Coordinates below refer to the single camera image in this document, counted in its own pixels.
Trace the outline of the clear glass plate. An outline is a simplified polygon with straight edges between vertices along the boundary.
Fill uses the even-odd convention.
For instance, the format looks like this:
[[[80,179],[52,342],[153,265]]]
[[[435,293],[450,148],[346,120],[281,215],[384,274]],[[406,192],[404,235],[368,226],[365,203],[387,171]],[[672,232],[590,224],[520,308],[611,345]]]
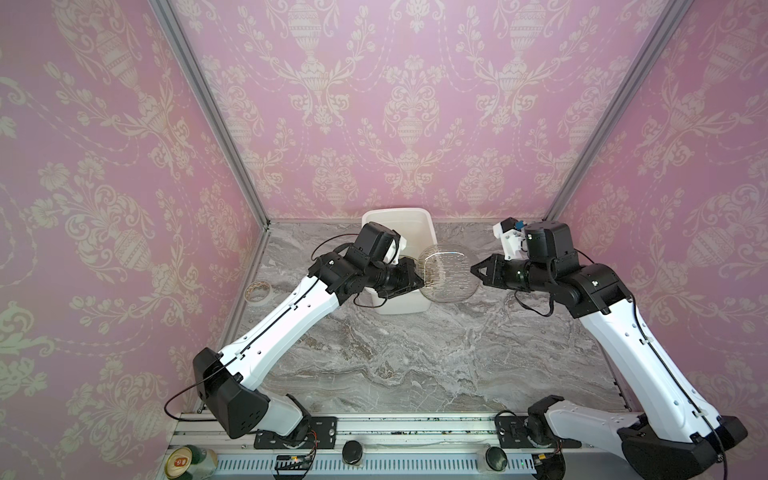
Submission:
[[[471,267],[479,262],[469,249],[458,244],[435,244],[425,249],[417,261],[424,286],[420,292],[433,303],[460,303],[472,297],[480,280]]]

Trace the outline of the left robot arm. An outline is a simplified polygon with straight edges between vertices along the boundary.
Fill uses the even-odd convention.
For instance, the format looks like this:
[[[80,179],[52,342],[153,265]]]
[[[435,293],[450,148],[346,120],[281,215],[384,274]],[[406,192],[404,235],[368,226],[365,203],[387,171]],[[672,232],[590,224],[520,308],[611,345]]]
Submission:
[[[421,289],[408,240],[377,222],[356,238],[315,257],[297,287],[255,327],[232,343],[205,347],[192,361],[197,393],[231,439],[267,431],[292,444],[304,441],[310,413],[291,395],[260,391],[281,357],[319,320],[372,289],[384,302]]]

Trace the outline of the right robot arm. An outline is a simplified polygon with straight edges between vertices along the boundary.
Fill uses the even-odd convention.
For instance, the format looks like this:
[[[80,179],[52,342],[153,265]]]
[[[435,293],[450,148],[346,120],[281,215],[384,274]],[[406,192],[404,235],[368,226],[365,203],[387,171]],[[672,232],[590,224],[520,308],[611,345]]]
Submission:
[[[643,479],[692,479],[728,464],[728,451],[748,436],[746,427],[720,414],[687,380],[613,269],[580,264],[565,223],[507,218],[493,234],[502,253],[473,265],[471,273],[485,286],[545,293],[551,307],[564,306],[597,340],[642,408],[620,415],[550,395],[528,409],[526,430],[534,445],[591,445],[623,459]]]

